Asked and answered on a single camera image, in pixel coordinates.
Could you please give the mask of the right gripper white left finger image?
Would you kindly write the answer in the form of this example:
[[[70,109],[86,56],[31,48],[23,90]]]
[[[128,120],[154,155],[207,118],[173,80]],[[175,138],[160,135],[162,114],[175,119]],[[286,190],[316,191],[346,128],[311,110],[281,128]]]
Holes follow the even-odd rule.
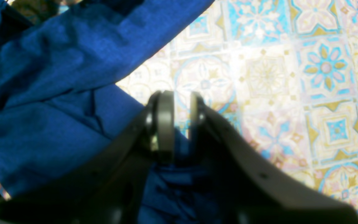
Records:
[[[136,224],[154,162],[174,160],[174,93],[145,109],[86,164],[0,208],[0,224]]]

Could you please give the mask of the right gripper white right finger image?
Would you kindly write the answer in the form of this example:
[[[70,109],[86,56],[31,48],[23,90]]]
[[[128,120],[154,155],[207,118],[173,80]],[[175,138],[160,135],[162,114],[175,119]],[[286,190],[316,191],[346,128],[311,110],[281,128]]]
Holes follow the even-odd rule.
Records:
[[[258,154],[197,92],[190,151],[212,180],[224,224],[358,224],[349,204],[294,180]]]

